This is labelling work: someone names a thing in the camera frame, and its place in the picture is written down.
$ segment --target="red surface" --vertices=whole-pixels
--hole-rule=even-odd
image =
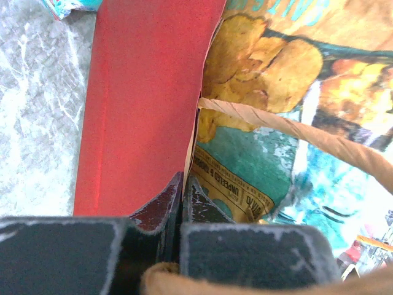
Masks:
[[[183,171],[225,0],[105,0],[96,22],[74,215],[128,215]]]

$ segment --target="blue plastic wrapper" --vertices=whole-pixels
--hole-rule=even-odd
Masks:
[[[72,10],[97,11],[103,0],[43,0],[57,20],[67,17]]]

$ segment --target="gray marble surface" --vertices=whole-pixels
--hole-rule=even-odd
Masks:
[[[0,0],[0,216],[72,214],[94,25]]]

